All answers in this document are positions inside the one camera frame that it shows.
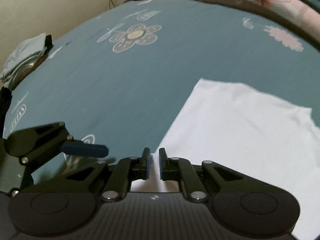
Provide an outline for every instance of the beige wall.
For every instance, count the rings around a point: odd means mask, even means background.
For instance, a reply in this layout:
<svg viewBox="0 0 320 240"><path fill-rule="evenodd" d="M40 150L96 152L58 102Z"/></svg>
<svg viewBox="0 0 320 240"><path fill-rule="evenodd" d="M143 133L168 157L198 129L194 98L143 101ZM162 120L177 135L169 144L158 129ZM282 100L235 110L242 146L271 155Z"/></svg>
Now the beige wall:
<svg viewBox="0 0 320 240"><path fill-rule="evenodd" d="M21 41L41 33L55 40L108 9L108 0L0 0L0 71Z"/></svg>

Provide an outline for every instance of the white cloth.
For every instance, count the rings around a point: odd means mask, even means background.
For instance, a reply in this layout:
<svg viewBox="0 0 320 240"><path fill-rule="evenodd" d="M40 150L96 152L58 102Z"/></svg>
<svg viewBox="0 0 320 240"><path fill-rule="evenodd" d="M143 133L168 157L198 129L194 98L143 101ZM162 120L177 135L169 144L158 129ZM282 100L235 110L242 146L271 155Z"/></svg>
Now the white cloth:
<svg viewBox="0 0 320 240"><path fill-rule="evenodd" d="M0 73L0 79L4 87L11 89L19 76L28 71L29 68L41 57L46 47L44 46L46 34L42 33L34 38L22 41L18 47L9 55Z"/></svg>
<svg viewBox="0 0 320 240"><path fill-rule="evenodd" d="M293 234L320 234L320 129L311 108L245 84L201 79L160 147L168 157L212 160L289 191L301 208ZM158 150L153 160L150 180L134 182L132 191L177 191L177 184L160 181Z"/></svg>

